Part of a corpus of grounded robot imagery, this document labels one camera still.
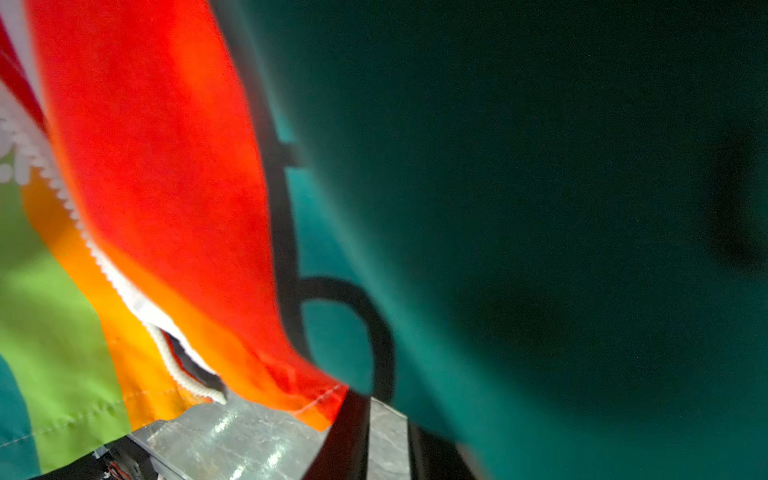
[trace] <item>shiny floor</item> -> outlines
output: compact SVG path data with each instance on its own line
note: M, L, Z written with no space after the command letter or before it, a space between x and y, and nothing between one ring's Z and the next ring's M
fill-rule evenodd
M230 394L133 435L185 480L300 480L326 432ZM406 418L374 400L368 479L410 479Z

